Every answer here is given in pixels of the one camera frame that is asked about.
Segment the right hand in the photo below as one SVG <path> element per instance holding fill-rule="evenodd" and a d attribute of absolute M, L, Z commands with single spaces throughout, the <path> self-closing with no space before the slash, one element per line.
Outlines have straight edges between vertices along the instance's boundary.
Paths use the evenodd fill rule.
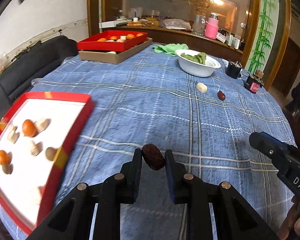
<path fill-rule="evenodd" d="M 287 216 L 280 227 L 278 232 L 279 239 L 287 239 L 291 230 L 293 230 L 297 236 L 300 236 L 300 212 L 298 211 L 299 198 L 294 196 L 291 201 L 293 202 L 293 205 L 289 209 Z"/>

